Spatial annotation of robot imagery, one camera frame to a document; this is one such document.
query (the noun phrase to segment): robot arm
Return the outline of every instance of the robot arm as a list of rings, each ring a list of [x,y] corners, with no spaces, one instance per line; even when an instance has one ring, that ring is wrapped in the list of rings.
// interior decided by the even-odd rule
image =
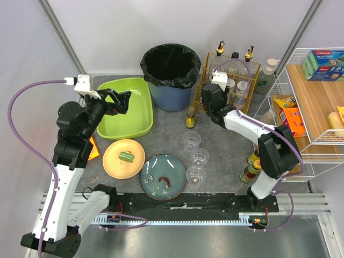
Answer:
[[[244,119],[245,114],[239,115],[231,106],[226,105],[226,92],[217,84],[203,86],[202,101],[207,105],[206,113],[214,123],[240,133],[258,145],[262,172],[247,190],[247,196],[251,206],[264,203],[281,177],[298,164],[297,157],[288,145],[264,128],[278,132],[298,150],[290,129],[285,125],[275,127],[267,124],[262,128]]]
[[[67,102],[58,110],[56,123],[60,129],[52,160],[59,177],[58,188],[54,188],[52,177],[40,219],[33,232],[22,237],[20,244],[37,250],[39,238],[44,231],[42,251],[70,258],[78,250],[81,236],[92,220],[104,209],[114,210],[117,207],[116,188],[99,184],[90,198],[72,216],[68,216],[76,186],[93,148],[89,139],[104,115],[127,112],[131,92],[119,94],[112,89],[92,91],[88,75],[65,80],[66,84],[75,85],[74,89],[84,98],[87,106]],[[56,196],[47,226],[42,228],[54,191]]]

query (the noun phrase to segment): glass jar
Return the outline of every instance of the glass jar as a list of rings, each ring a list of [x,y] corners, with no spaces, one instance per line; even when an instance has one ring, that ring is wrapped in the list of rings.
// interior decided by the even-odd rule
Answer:
[[[234,106],[237,107],[239,100],[243,97],[243,100],[240,102],[239,109],[243,109],[247,102],[247,95],[248,93],[245,93],[247,90],[248,83],[246,81],[240,81],[236,85],[236,92],[235,92],[235,98],[234,98]]]

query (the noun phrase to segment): black trash bag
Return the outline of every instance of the black trash bag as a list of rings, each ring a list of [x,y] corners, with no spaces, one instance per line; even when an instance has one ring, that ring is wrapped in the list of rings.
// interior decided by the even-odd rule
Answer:
[[[145,81],[155,86],[186,89],[195,85],[201,63],[191,48],[164,44],[148,50],[140,65]]]

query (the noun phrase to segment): green basin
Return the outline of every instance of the green basin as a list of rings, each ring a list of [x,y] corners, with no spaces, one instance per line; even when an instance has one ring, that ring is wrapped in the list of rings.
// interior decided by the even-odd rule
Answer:
[[[110,140],[135,138],[145,135],[153,125],[153,108],[148,83],[142,78],[126,78],[106,82],[99,90],[114,89],[116,92],[130,90],[127,114],[104,116],[97,127],[101,137]]]

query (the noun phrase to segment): clear plastic cup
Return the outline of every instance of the clear plastic cup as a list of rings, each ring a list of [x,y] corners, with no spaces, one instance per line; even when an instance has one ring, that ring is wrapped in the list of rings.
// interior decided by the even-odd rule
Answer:
[[[199,186],[205,181],[206,172],[203,167],[191,166],[187,170],[187,180],[192,186]]]
[[[200,144],[200,136],[196,132],[187,132],[183,135],[183,146],[185,151],[191,151]]]
[[[203,148],[195,148],[190,154],[193,166],[204,166],[209,161],[209,153]]]

